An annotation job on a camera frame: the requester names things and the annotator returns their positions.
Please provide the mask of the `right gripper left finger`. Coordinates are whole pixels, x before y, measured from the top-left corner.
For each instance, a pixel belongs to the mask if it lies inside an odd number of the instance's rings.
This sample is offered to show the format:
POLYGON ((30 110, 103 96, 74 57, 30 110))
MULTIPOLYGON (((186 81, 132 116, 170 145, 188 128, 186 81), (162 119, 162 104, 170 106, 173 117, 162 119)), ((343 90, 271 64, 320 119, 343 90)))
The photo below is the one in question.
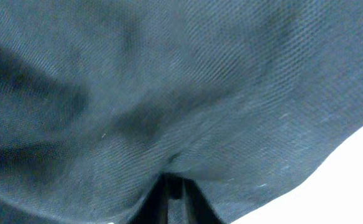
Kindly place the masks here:
POLYGON ((162 175, 129 224, 168 224, 167 177, 162 175))

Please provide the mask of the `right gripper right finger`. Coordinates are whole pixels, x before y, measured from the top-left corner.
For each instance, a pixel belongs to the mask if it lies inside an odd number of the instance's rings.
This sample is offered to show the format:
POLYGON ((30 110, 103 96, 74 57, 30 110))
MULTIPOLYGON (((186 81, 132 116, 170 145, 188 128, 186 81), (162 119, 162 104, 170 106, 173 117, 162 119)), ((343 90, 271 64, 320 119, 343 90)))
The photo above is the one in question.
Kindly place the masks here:
POLYGON ((183 180, 183 199, 187 224, 224 224, 196 182, 190 179, 183 180))

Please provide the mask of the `black t-shirt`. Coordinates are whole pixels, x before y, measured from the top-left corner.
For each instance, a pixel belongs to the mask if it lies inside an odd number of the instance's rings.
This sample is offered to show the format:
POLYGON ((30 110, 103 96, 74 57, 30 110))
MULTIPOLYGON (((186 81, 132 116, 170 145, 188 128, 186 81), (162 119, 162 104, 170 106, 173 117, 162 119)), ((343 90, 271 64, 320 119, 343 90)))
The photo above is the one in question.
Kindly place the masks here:
POLYGON ((363 1, 0 0, 0 223, 231 223, 363 127, 363 1))

